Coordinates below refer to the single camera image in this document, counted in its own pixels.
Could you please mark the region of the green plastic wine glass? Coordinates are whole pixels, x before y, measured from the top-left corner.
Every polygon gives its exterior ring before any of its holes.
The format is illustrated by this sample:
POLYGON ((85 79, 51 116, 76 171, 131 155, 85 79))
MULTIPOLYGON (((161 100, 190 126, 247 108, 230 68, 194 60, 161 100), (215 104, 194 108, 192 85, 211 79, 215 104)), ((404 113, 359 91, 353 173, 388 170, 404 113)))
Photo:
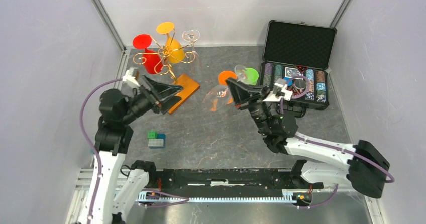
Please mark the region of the green plastic wine glass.
POLYGON ((259 73, 254 68, 245 68, 243 70, 243 82, 248 85, 256 85, 259 79, 259 73))

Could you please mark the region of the orange plastic wine glass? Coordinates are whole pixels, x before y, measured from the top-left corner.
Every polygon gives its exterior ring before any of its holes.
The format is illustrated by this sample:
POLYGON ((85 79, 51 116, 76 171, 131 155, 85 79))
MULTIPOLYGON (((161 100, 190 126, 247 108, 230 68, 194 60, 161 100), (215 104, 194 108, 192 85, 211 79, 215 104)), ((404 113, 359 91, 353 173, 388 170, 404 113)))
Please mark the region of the orange plastic wine glass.
POLYGON ((218 75, 218 85, 211 89, 206 97, 209 105, 208 109, 211 112, 217 111, 226 105, 233 103, 233 97, 226 84, 227 79, 237 79, 237 76, 232 71, 223 71, 218 75))

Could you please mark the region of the red plastic wine glass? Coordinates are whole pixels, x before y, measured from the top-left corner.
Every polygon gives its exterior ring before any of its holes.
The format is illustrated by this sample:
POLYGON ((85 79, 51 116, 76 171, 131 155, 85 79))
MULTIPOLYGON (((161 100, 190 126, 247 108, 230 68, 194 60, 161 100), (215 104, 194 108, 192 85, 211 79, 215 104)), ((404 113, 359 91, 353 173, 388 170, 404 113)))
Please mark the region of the red plastic wine glass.
POLYGON ((133 62, 137 65, 143 65, 147 73, 154 75, 162 71, 163 63, 158 52, 148 49, 152 41, 152 37, 148 34, 140 34, 133 39, 133 47, 143 50, 143 52, 135 54, 133 62))

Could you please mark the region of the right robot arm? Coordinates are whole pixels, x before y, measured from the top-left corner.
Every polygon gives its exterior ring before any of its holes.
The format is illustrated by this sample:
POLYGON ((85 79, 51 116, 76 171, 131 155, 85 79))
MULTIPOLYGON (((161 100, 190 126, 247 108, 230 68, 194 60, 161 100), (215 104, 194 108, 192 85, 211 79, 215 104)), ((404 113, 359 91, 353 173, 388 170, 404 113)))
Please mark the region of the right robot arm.
POLYGON ((226 80, 235 107, 249 111, 270 151, 304 157, 292 168, 293 186, 346 185, 364 196, 381 198, 385 184, 395 182, 395 178, 389 172, 390 163, 370 142, 359 140, 351 144, 314 138, 298 131, 294 116, 271 113, 267 103, 291 100, 293 92, 288 90, 289 83, 279 79, 269 88, 247 85, 233 78, 226 80))

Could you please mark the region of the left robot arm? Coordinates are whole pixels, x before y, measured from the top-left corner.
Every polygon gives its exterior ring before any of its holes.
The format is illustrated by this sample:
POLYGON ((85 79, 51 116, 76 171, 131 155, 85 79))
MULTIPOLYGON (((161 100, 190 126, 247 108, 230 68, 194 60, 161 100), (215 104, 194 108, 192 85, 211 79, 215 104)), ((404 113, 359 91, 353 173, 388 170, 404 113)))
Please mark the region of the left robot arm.
POLYGON ((183 87, 154 81, 143 75, 140 80, 122 77, 132 87, 131 96, 119 89, 104 91, 99 97, 98 130, 92 140, 85 130, 83 113, 93 90, 80 110, 80 127, 94 153, 94 170, 85 205, 77 223, 125 223, 139 193, 158 183, 156 166, 150 161, 135 161, 119 192, 117 182, 134 131, 130 124, 152 111, 167 113, 181 98, 183 87))

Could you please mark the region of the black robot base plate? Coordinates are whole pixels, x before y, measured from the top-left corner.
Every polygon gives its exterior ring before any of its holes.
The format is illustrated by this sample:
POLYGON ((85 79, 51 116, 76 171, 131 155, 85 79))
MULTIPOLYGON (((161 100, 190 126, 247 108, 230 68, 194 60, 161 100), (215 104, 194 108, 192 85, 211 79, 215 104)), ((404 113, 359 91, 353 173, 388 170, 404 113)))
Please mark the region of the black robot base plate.
POLYGON ((323 183, 310 184, 289 169, 158 169, 149 174, 142 190, 154 189, 163 197, 243 198, 281 197, 283 190, 321 190, 323 183))

